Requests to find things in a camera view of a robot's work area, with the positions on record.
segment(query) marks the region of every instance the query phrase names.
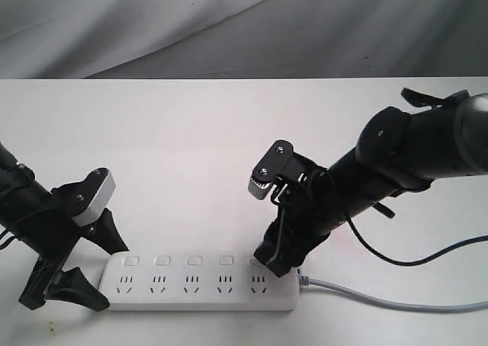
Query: table surface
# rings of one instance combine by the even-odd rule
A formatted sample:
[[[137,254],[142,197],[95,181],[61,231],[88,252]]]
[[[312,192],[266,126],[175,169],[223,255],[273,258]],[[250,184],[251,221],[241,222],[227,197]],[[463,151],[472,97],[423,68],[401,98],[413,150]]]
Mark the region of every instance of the table surface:
[[[273,81],[0,81],[0,139],[51,188],[112,170],[109,207],[133,250],[251,251],[275,207],[247,192],[250,171],[276,139],[321,165],[356,142],[388,105],[413,111],[403,86],[445,96],[488,90],[488,78]],[[438,181],[386,200],[390,221],[368,210],[364,237],[402,260],[488,232],[488,178]],[[347,226],[312,252],[303,272],[389,300],[451,305],[488,298],[488,245],[462,248],[418,268],[370,255]],[[106,255],[80,242],[65,268],[98,284]],[[0,344],[412,345],[486,344],[488,311],[428,315],[378,309],[304,290],[292,312],[101,312],[51,301],[17,303],[36,259],[14,242],[0,252]]]

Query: white power strip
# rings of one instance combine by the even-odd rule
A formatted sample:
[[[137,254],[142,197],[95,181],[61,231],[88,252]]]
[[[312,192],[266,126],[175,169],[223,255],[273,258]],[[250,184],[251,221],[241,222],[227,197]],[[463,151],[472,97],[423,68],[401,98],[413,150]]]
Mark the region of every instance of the white power strip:
[[[107,262],[99,290],[110,310],[291,310],[297,271],[277,278],[251,255],[120,252]]]

